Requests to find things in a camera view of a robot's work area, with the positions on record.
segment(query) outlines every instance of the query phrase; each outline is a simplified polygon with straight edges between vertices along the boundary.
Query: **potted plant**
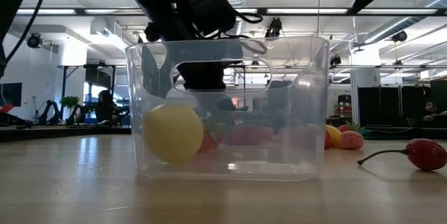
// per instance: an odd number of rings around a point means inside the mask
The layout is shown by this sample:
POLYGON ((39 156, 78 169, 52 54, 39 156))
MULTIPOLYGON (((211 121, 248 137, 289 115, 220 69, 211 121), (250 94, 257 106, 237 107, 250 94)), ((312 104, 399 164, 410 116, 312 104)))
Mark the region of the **potted plant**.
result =
POLYGON ((79 103, 79 100, 80 99, 77 96, 67 96, 61 98, 59 102, 61 103, 62 107, 67 107, 70 109, 71 114, 71 110, 79 103))

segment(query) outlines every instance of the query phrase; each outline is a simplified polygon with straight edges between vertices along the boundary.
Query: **ceiling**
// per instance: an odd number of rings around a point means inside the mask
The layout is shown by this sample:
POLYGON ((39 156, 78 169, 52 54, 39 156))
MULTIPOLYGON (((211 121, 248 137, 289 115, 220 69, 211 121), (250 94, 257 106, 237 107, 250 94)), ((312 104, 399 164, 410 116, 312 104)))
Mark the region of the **ceiling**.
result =
MULTIPOLYGON (((249 0, 244 6, 250 7, 269 7, 269 8, 349 8, 355 0, 249 0)), ((433 0, 376 0, 368 8, 424 8, 427 3, 433 0)), ((37 0, 24 0, 22 8, 33 8, 37 0)), ((42 8, 138 8, 134 0, 44 0, 42 8)), ((445 8, 445 6, 433 6, 432 8, 445 8)), ((110 64, 123 64, 124 53, 115 47, 115 45, 100 42, 98 35, 91 32, 91 23, 94 16, 64 16, 64 17, 37 17, 35 25, 61 25, 71 31, 76 32, 86 40, 91 46, 89 48, 90 59, 105 59, 110 64)), ((393 22, 401 18, 393 16, 280 16, 283 24, 283 36, 320 36, 326 40, 330 39, 330 44, 336 45, 340 40, 348 38, 355 40, 355 35, 366 34, 387 22, 393 22)), ((145 26, 149 22, 142 16, 107 16, 102 17, 107 25, 113 26, 116 22, 123 29, 122 37, 128 44, 136 43, 136 34, 142 34, 145 26)), ((240 32, 254 37, 263 37, 266 26, 270 23, 272 17, 266 16, 260 24, 247 24, 241 22, 240 32)), ((16 17, 14 28, 20 30, 28 22, 29 17, 16 17)), ((408 39, 405 43, 397 43, 397 50, 393 42, 381 41, 378 43, 380 48, 380 58, 382 63, 390 63, 396 58, 407 57, 410 54, 424 53, 435 45, 447 41, 446 16, 429 17, 424 19, 405 31, 408 39)), ((349 64, 349 47, 337 48, 337 54, 342 56, 344 64, 349 64)), ((422 64, 427 61, 439 59, 436 64, 446 64, 447 45, 440 45, 436 50, 429 54, 422 54, 419 57, 406 61, 406 64, 422 64)), ((394 70, 383 70, 385 73, 394 70)), ((412 77, 419 73, 418 69, 408 70, 399 73, 402 77, 412 77)))

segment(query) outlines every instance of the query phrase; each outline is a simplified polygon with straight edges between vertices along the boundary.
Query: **wooden table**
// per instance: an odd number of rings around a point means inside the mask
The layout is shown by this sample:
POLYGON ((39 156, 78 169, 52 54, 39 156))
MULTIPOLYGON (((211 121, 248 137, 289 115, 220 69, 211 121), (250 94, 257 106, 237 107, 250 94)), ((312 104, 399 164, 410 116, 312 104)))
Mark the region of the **wooden table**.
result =
POLYGON ((420 172, 400 154, 356 165, 404 144, 329 150, 320 179, 281 183, 139 177, 125 135, 2 143, 0 223, 447 223, 446 168, 420 172))

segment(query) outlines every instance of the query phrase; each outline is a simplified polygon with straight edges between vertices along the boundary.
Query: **yellow lemon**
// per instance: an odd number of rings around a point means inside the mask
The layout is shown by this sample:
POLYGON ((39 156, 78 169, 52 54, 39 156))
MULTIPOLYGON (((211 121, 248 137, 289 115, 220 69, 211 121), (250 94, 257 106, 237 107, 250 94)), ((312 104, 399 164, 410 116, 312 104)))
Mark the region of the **yellow lemon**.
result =
POLYGON ((340 148, 340 138, 342 137, 342 132, 334 126, 329 125, 326 125, 326 130, 329 132, 332 146, 340 148))
POLYGON ((162 161, 184 163, 200 148, 203 125, 188 105, 166 103, 143 114, 142 136, 149 150, 162 161))

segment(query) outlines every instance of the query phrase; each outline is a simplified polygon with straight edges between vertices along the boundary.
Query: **desk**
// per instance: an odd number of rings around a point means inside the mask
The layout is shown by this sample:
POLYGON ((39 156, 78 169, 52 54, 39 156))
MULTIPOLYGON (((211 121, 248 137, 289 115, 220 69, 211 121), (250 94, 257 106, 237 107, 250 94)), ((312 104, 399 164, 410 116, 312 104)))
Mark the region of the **desk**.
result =
POLYGON ((329 150, 320 179, 284 183, 139 177, 126 135, 1 143, 0 223, 447 223, 446 168, 400 154, 356 165, 404 143, 329 150))

